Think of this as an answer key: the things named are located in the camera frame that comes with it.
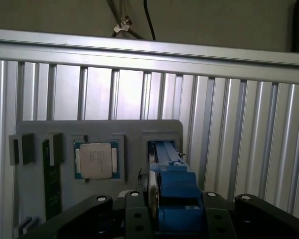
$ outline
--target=wire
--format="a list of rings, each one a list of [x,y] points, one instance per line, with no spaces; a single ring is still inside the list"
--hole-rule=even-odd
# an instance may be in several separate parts
[[[144,4],[144,11],[145,11],[146,19],[148,20],[148,23],[149,23],[149,28],[150,28],[151,36],[153,38],[153,41],[155,41],[156,37],[155,37],[155,32],[154,32],[153,25],[151,24],[151,20],[150,20],[150,14],[149,14],[149,10],[148,10],[148,1],[144,0],[143,4]]]

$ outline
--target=corrugated metal panel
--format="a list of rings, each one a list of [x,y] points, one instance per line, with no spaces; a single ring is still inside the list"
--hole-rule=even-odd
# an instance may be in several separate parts
[[[35,63],[0,58],[0,238],[19,210],[7,143],[19,120],[180,120],[202,190],[252,193],[299,217],[298,68],[77,49],[36,61],[36,50],[9,58]]]

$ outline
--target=green circuit board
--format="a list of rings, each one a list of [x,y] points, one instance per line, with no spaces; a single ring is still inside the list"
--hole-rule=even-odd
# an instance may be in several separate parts
[[[45,217],[49,220],[62,212],[60,166],[50,165],[49,140],[42,143]]]

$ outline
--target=gray plastic holder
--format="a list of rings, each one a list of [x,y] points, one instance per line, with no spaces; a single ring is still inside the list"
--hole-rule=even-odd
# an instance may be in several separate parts
[[[173,141],[181,152],[182,124],[177,120],[19,122],[16,135],[10,136],[9,142],[11,162],[17,167],[21,221],[26,217],[38,218],[40,223],[46,221],[42,143],[47,139],[50,142],[50,165],[60,166],[64,211],[91,195],[107,194],[115,199],[121,191],[136,189],[140,169],[142,173],[149,171],[149,141]],[[19,164],[14,157],[14,140],[18,140]],[[75,179],[74,141],[117,141],[120,178],[88,181]]]

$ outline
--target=aluminum rail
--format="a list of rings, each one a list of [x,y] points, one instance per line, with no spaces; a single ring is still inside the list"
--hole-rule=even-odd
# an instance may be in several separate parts
[[[299,66],[298,53],[268,52],[0,29],[0,42]]]

